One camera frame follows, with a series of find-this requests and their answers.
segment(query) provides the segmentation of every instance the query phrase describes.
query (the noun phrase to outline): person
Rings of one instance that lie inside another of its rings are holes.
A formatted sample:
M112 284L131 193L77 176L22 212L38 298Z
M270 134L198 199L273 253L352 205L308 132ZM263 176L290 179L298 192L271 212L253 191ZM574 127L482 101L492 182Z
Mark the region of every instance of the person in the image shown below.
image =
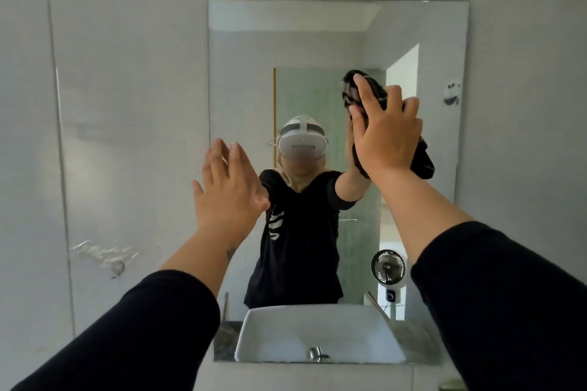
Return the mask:
M387 88L382 111L368 84L360 76L356 83L369 114L365 127L352 110L357 154L393 214L413 280L468 388L587 389L587 287L410 172L422 129L417 99L402 112L400 88ZM195 234L14 390L193 389L220 324L216 296L228 263L271 205L239 145L225 156L227 163L215 141L204 187L193 184Z
M245 294L249 309L337 303L343 296L336 275L339 212L353 207L371 185L353 163L352 143L349 120L349 169L341 173L327 169L327 137L316 120L296 116L283 126L276 168L264 170L257 183L271 206Z

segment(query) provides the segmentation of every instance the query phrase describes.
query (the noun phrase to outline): white print on shirt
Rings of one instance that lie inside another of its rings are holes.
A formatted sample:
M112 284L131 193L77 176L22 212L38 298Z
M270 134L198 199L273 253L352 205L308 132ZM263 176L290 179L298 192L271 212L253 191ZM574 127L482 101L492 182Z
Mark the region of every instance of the white print on shirt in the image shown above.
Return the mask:
M279 238L279 229L281 228L281 225L283 224L283 216L285 214L285 210L281 213L278 213L277 215L273 215L275 213L275 211L273 211L273 213L271 213L271 217L269 217L269 238L272 240L276 240Z

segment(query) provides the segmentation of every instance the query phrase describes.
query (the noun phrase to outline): black sleeve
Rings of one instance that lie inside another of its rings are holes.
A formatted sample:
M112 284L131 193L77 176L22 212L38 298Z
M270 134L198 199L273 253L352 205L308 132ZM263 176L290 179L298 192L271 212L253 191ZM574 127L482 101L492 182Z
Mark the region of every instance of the black sleeve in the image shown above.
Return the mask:
M219 325L200 280L159 271L13 390L191 391Z
M464 223L412 278L469 389L587 389L587 287L503 233Z
M341 197L336 194L336 180L342 175L341 172L328 172L330 177L327 180L327 199L330 207L335 210L349 210L357 202L356 201L344 201Z
M263 170L259 175L260 183L269 192L269 202L275 204L279 196L280 186L284 184L281 175L272 169Z

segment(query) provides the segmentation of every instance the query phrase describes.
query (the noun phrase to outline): tattoo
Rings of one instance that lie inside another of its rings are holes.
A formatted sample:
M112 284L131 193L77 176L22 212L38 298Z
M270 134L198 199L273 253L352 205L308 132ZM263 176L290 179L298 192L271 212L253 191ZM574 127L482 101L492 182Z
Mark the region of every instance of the tattoo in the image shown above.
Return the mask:
M228 261L232 260L232 256L234 255L234 253L237 251L237 249L235 247L233 247L232 249L228 249L226 251L226 257L228 258Z

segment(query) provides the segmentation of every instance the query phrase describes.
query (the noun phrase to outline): dark striped towel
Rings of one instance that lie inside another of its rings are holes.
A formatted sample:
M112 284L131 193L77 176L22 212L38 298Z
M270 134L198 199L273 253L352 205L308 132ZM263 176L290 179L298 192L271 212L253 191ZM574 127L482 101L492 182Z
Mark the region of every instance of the dark striped towel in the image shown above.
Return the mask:
M381 108L384 110L387 108L387 93L375 79L360 70L351 70L342 79L342 99L345 102L345 108L348 109L348 107L353 104L358 106L361 113L363 113L365 124L368 125L369 118L367 117L367 113L365 112L363 103L359 97L359 90L357 90L357 86L353 81L353 76L357 73L367 79L367 82L371 86L371 90L373 90L373 94L379 101L379 105L381 105ZM422 139L422 136L420 136L420 141L418 142L418 146L415 149L414 159L412 160L412 165L410 166L412 172L414 172L422 179L430 179L434 175L434 164L432 164L428 153L426 153L427 148L428 145L424 139ZM367 172L364 171L363 166L361 166L359 158L357 157L355 144L353 144L353 160L359 172L365 178L369 179L369 175L367 175Z

